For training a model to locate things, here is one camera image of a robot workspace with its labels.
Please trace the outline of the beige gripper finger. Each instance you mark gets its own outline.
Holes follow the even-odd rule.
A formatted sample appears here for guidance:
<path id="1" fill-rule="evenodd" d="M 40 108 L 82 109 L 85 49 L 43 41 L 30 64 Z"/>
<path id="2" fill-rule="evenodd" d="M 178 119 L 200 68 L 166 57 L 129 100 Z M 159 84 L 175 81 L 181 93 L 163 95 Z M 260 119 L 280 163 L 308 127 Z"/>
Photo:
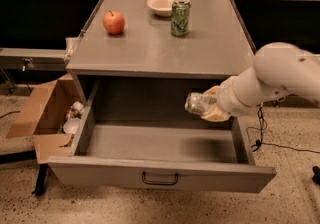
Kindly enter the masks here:
<path id="1" fill-rule="evenodd" d="M 224 113 L 218 107 L 214 108 L 210 113 L 207 113 L 202 116 L 203 120 L 206 120 L 209 122 L 224 122 L 224 121 L 227 121 L 229 118 L 230 116 Z"/>
<path id="2" fill-rule="evenodd" d="M 219 86 L 213 86 L 205 91 L 206 95 L 216 96 L 219 91 Z"/>

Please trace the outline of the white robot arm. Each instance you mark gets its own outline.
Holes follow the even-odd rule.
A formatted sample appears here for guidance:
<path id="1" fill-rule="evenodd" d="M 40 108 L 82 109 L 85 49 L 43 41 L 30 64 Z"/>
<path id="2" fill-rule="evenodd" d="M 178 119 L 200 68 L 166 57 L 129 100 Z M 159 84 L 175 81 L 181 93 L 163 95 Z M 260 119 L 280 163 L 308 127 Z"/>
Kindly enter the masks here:
<path id="1" fill-rule="evenodd" d="M 291 94 L 320 106 L 319 57 L 289 43 L 270 43 L 256 52 L 250 68 L 205 92 L 216 102 L 201 118 L 222 122 L 245 116 L 261 103 Z"/>

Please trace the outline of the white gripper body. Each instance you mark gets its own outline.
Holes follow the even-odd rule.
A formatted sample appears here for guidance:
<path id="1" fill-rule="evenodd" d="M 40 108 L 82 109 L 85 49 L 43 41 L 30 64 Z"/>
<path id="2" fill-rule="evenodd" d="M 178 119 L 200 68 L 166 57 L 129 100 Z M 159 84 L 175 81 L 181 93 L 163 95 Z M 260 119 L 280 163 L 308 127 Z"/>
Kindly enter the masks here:
<path id="1" fill-rule="evenodd" d="M 240 117 L 246 115 L 253 108 L 253 101 L 250 97 L 252 87 L 252 79 L 244 76 L 228 78 L 218 89 L 218 108 L 229 116 Z"/>

